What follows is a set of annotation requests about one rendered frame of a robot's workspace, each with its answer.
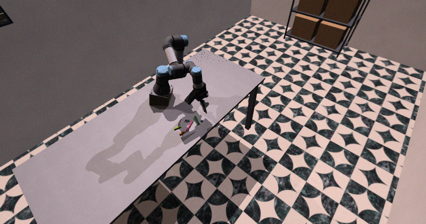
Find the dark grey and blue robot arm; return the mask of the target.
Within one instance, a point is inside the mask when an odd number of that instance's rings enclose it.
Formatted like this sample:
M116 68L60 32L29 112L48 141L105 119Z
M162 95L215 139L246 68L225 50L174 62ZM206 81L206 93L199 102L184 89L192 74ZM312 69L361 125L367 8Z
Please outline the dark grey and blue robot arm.
M194 88L203 87L201 68L197 67L192 61L183 63L184 48L186 46L188 46L188 37L186 35L168 36L164 40L163 50L169 61L169 66L161 65L156 70L156 83L153 86L153 91L156 94L167 95L170 92L169 80L184 78L187 73L192 76ZM199 93L200 91L192 90L185 98L185 101L190 105Z

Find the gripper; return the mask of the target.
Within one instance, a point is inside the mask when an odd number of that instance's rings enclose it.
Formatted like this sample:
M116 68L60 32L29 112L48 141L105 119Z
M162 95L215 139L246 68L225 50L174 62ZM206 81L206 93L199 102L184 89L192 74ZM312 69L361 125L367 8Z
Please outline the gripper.
M203 89L202 89L203 88ZM196 91L200 91L199 95L195 98L197 101L200 101L200 105L202 106L205 113L207 113L206 108L209 105L208 102L205 102L203 99L208 97L208 91L206 90L206 83L203 82L203 87L196 89L193 86L193 89Z

